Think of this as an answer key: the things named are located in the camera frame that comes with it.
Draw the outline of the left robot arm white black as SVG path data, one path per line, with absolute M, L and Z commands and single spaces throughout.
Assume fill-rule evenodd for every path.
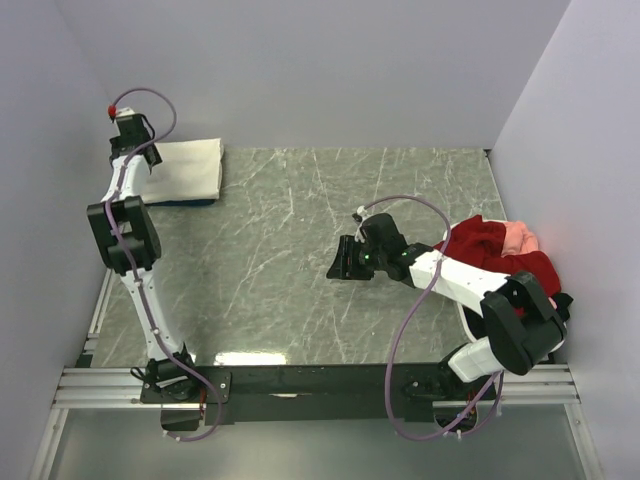
M 112 176 L 103 198 L 86 214 L 100 257 L 129 293 L 147 348 L 145 368 L 130 373 L 143 383 L 143 397 L 186 402 L 201 393 L 200 378 L 185 340 L 168 321 L 156 274 L 161 243 L 142 198 L 152 169 L 161 163 L 155 130 L 132 109 L 108 107 L 118 134 L 110 139 Z

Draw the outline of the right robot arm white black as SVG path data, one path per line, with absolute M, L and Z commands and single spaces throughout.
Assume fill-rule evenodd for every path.
M 480 322 L 465 344 L 438 364 L 428 393 L 460 399 L 474 381 L 507 371 L 524 376 L 557 350 L 567 335 L 572 296 L 547 295 L 527 271 L 496 273 L 471 266 L 423 243 L 408 243 L 391 215 L 360 221 L 354 235 L 339 239 L 326 274 L 331 280 L 368 281 L 378 272 L 402 284 L 437 293 Z

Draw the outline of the white t shirt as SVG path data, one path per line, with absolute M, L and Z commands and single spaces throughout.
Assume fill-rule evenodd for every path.
M 152 169 L 144 202 L 219 199 L 224 155 L 220 138 L 157 143 L 156 148 L 162 162 Z

